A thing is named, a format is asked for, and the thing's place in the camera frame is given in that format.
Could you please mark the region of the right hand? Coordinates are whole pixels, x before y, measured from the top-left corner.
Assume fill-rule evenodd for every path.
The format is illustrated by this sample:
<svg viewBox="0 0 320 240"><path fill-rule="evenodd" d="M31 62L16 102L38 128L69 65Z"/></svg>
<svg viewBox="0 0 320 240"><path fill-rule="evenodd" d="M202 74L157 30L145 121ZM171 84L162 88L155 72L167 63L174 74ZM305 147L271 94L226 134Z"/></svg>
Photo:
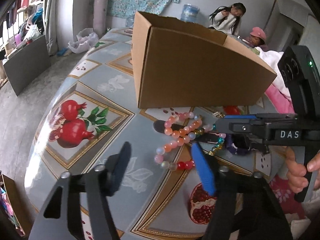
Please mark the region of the right hand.
<svg viewBox="0 0 320 240"><path fill-rule="evenodd" d="M286 165L288 168L287 178L289 180L290 189L294 193L300 193L308 186L308 180L304 177L307 172L317 171L317 179L315 181L314 190L319 189L319 168L320 155L319 152L308 162L307 167L298 164L295 159L295 153L290 148L286 148Z"/></svg>

